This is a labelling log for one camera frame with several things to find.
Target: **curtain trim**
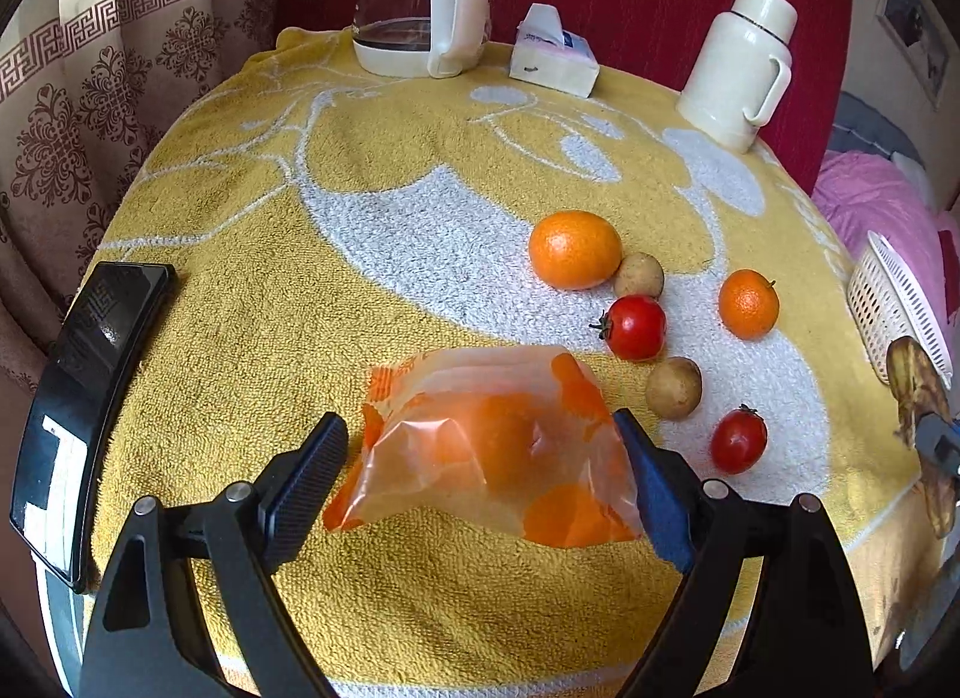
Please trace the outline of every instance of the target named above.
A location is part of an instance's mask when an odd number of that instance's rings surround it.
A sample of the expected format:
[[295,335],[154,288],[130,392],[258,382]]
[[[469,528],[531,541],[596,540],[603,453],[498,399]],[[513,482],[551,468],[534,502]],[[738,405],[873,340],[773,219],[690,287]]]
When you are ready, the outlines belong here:
[[178,1],[183,0],[102,0],[65,25],[50,20],[0,56],[0,102],[52,62]]

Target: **curtain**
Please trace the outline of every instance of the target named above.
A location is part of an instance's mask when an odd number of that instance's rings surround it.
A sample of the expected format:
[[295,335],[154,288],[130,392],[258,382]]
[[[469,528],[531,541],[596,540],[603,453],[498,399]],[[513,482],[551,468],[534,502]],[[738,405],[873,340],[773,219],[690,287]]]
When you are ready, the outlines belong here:
[[24,0],[0,36],[0,374],[35,391],[123,195],[186,107],[272,47],[276,0]]

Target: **black phone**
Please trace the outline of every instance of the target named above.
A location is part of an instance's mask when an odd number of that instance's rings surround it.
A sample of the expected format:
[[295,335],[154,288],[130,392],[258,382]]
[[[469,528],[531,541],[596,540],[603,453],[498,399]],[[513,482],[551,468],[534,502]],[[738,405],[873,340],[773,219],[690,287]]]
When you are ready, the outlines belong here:
[[158,310],[169,265],[98,263],[74,300],[30,407],[10,521],[74,592],[85,592],[107,436]]

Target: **white thermos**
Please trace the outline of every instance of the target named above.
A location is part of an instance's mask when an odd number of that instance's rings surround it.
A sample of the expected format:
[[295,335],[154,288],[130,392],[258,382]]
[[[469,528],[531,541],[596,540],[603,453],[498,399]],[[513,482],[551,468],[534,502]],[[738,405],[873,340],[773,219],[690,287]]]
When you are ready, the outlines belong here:
[[786,0],[736,0],[713,19],[677,112],[720,145],[746,151],[790,84],[796,23]]

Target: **banana peel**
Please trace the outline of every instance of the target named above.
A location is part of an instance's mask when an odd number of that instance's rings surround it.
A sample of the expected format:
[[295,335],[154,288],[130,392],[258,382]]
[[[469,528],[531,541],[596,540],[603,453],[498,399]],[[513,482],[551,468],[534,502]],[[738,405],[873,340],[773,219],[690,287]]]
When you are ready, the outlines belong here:
[[[899,415],[899,438],[907,448],[914,448],[917,424],[927,414],[939,415],[950,423],[947,393],[933,362],[920,343],[906,335],[887,348],[887,377],[896,398]],[[920,485],[926,500],[926,515],[937,538],[944,538],[952,529],[956,516],[957,485],[952,477],[920,457]]]

